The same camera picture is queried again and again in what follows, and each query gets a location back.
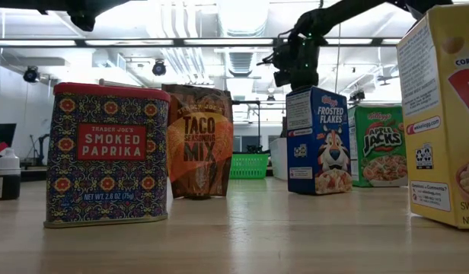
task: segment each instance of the black robotic arm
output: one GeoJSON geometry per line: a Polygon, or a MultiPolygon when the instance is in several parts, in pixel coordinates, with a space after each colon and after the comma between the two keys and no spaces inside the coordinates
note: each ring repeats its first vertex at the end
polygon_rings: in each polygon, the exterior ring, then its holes
{"type": "Polygon", "coordinates": [[[341,0],[328,8],[304,13],[289,31],[287,43],[274,47],[273,54],[262,63],[272,63],[279,69],[274,74],[278,87],[291,84],[294,91],[306,86],[317,86],[319,47],[327,45],[324,35],[334,26],[385,2],[410,12],[417,20],[435,5],[453,4],[452,0],[341,0]]]}
{"type": "Polygon", "coordinates": [[[129,0],[0,0],[0,8],[22,8],[46,11],[67,11],[74,25],[83,31],[92,31],[96,17],[129,0]]]}

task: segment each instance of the apple jacks box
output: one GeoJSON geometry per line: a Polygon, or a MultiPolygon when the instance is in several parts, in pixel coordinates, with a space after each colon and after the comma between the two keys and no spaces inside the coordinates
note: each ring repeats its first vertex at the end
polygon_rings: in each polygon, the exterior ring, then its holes
{"type": "Polygon", "coordinates": [[[348,114],[353,186],[406,186],[402,107],[358,105],[348,114]]]}

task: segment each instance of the table surface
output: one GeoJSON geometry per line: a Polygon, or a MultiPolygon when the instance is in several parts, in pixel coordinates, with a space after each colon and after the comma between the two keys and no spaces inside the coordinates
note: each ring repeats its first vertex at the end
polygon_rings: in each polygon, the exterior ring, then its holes
{"type": "Polygon", "coordinates": [[[286,188],[232,180],[226,199],[169,193],[165,221],[50,230],[45,183],[23,183],[0,201],[0,274],[469,273],[469,231],[411,215],[405,187],[286,188]]]}

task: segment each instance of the green plastic crate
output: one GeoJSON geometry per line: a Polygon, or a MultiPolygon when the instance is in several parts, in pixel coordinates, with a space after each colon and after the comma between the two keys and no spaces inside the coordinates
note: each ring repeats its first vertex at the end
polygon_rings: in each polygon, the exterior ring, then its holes
{"type": "Polygon", "coordinates": [[[230,179],[263,179],[266,176],[268,155],[233,155],[230,179]]]}

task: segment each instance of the tony the tiger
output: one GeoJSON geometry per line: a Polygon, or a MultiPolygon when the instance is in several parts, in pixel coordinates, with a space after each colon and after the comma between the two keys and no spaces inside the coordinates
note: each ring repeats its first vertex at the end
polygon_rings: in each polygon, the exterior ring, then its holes
{"type": "Polygon", "coordinates": [[[319,148],[317,162],[321,171],[332,169],[348,171],[349,152],[343,144],[340,134],[343,132],[341,126],[338,129],[328,129],[323,126],[325,133],[324,144],[319,148]]]}

